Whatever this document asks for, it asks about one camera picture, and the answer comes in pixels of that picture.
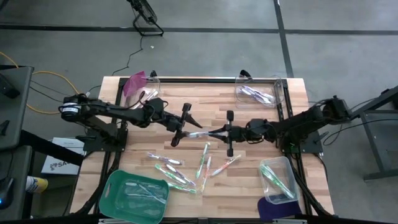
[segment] toothbrush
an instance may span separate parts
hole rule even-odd
[[[159,164],[156,164],[156,165],[155,165],[155,168],[158,169],[158,170],[160,170],[160,171],[161,171],[164,175],[166,175],[168,178],[173,179],[173,180],[175,180],[175,181],[177,181],[177,182],[180,182],[180,183],[183,184],[183,185],[186,185],[186,184],[187,184],[187,182],[186,182],[185,180],[183,180],[183,179],[177,177],[176,175],[174,175],[174,174],[172,174],[172,173],[170,173],[170,172],[167,172],[167,171],[164,170]]]
[[[151,157],[151,158],[154,158],[154,159],[158,159],[158,160],[164,161],[166,163],[171,163],[171,164],[175,164],[175,165],[182,165],[183,164],[182,161],[178,161],[178,160],[175,160],[175,159],[170,159],[170,158],[163,157],[163,156],[156,156],[155,154],[152,154],[152,153],[149,153],[149,152],[148,152],[148,156]]]
[[[187,133],[188,138],[200,138],[202,136],[209,136],[209,135],[219,135],[222,136],[223,133],[210,133],[210,132],[195,132],[195,133]]]
[[[202,167],[203,167],[203,165],[205,163],[205,156],[206,156],[207,149],[208,149],[209,145],[210,145],[210,143],[206,142],[205,148],[203,150],[203,154],[201,155],[201,158],[200,158],[200,166],[199,166],[199,169],[197,171],[196,178],[199,178],[199,176],[200,176],[201,169],[202,169]]]
[[[220,168],[218,168],[216,171],[214,171],[210,177],[214,177],[215,175],[219,174],[221,171],[225,170],[229,165],[231,165],[231,163],[233,163],[234,161],[236,161],[237,159],[239,159],[241,157],[241,155],[237,155],[234,159],[228,161],[226,164],[224,164],[223,166],[221,166]]]
[[[243,88],[245,88],[245,89],[247,89],[247,90],[249,90],[249,91],[251,91],[253,93],[256,93],[262,99],[264,99],[264,98],[268,99],[270,101],[270,103],[274,103],[275,102],[275,97],[271,96],[270,94],[262,93],[262,92],[260,92],[258,90],[255,90],[255,89],[253,89],[251,87],[248,87],[248,86],[243,86]]]
[[[203,179],[203,183],[201,185],[201,190],[200,190],[202,193],[203,193],[203,191],[205,191],[206,180],[207,180],[207,177],[209,176],[210,163],[211,163],[211,156],[209,156],[209,159],[207,160],[205,178]]]
[[[144,186],[142,186],[141,184],[136,184],[136,183],[126,183],[127,186],[131,186],[131,187],[135,187],[138,186],[140,187],[142,190],[144,190],[145,192],[147,192],[149,195],[140,195],[140,194],[129,194],[126,193],[127,196],[140,196],[140,197],[152,197],[154,199],[156,199],[158,202],[166,204],[166,200],[163,198],[158,198],[156,197],[151,191],[147,190]]]
[[[288,198],[294,198],[294,194],[284,185],[284,183],[276,176],[274,171],[266,165],[260,166],[262,174],[267,177],[273,184],[278,186]]]
[[[197,191],[195,189],[187,189],[185,187],[181,187],[181,186],[178,186],[176,184],[169,183],[169,182],[167,184],[169,185],[169,187],[173,187],[175,189],[179,189],[179,190],[182,190],[182,191],[185,191],[185,192],[190,192],[192,194],[196,194],[197,193]]]
[[[170,164],[166,164],[166,167],[169,170],[171,170],[173,173],[177,174],[178,176],[186,180],[188,183],[192,184],[193,186],[196,186],[196,184],[192,180],[188,179],[183,173],[178,171],[176,168],[172,167]]]

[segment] plastic container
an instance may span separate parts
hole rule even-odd
[[[146,77],[145,72],[132,75],[123,87],[122,105],[133,106],[131,109],[141,108],[138,102],[151,100],[160,96],[160,80],[156,77]]]
[[[235,104],[237,108],[275,108],[284,101],[282,80],[277,75],[265,79],[255,79],[239,75],[235,79]]]
[[[300,198],[300,191],[294,179],[289,160],[282,156],[264,159],[259,166],[260,178],[266,200],[273,204],[294,202]]]
[[[165,180],[113,172],[106,182],[99,210],[102,214],[137,224],[158,224],[164,216],[169,186]]]

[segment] paper sign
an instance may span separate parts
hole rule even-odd
[[[77,139],[69,138],[53,138],[52,142],[59,146],[63,146],[73,152],[85,155],[86,152],[83,151],[84,143]],[[76,175],[79,171],[79,167],[70,164],[68,162],[61,161],[52,156],[47,156],[45,159],[42,173],[44,174],[66,174],[66,175]]]

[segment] green plastic tray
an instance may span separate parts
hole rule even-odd
[[[102,214],[137,224],[158,224],[164,216],[169,186],[165,180],[113,172],[106,182],[99,210]]]

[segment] wooden plank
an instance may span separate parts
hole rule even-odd
[[[120,77],[104,77],[99,98],[114,103]],[[293,113],[308,109],[308,98],[304,81],[301,78],[288,79]],[[161,96],[169,102],[165,109],[180,115],[184,103],[191,103],[191,114],[204,126],[205,130],[222,127],[226,123],[226,110],[234,110],[235,125],[244,126],[252,118],[278,121],[275,109],[255,106],[251,109],[237,108],[234,84],[225,83],[162,83]],[[211,171],[226,161],[226,145],[213,138],[183,139],[177,147],[171,147],[173,133],[159,124],[146,129],[129,128],[129,139],[119,168],[126,172],[145,175],[156,179],[166,179],[154,169],[159,161],[147,157],[148,152],[161,154],[174,159],[183,159],[184,165],[178,167],[189,178],[194,179],[203,146],[211,143]],[[185,131],[200,131],[186,124]],[[241,154],[239,162],[232,164],[216,177],[210,178],[203,194],[192,195],[175,190],[170,191],[166,217],[218,217],[218,218],[258,218],[257,201],[264,196],[259,178],[258,165],[263,159],[282,156],[270,142],[251,145],[234,144],[234,154]],[[103,161],[103,153],[93,153],[83,161],[71,212],[77,211],[90,197],[98,184]],[[328,184],[320,161],[313,155],[303,155],[308,187],[320,203],[333,213]]]

